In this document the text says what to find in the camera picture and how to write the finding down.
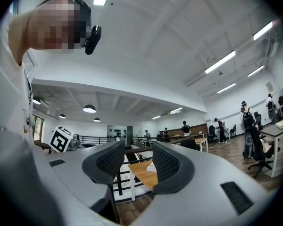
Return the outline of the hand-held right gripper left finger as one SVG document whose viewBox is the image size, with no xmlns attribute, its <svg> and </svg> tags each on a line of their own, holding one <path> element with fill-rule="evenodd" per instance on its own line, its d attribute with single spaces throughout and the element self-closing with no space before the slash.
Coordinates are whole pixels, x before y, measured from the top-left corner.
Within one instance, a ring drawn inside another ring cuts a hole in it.
<svg viewBox="0 0 283 226">
<path fill-rule="evenodd" d="M 119 223 L 113 182 L 125 159 L 123 142 L 48 155 L 47 159 L 58 178 L 80 202 Z"/>
</svg>

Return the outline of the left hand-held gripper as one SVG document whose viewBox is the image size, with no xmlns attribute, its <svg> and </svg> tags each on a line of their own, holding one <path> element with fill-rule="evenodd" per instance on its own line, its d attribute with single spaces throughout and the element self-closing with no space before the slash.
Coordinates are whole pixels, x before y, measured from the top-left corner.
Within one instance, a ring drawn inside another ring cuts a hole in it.
<svg viewBox="0 0 283 226">
<path fill-rule="evenodd" d="M 57 153 L 77 150 L 79 145 L 79 135 L 69 131 L 62 125 L 53 130 L 49 143 L 50 148 Z"/>
</svg>

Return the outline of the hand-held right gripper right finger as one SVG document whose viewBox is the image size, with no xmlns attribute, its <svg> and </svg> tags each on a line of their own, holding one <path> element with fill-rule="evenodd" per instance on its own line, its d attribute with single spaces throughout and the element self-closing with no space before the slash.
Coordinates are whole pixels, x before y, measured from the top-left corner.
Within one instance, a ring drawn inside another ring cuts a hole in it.
<svg viewBox="0 0 283 226">
<path fill-rule="evenodd" d="M 135 226 L 249 226 L 275 197 L 210 153 L 154 142 L 152 160 L 158 183 Z"/>
</svg>

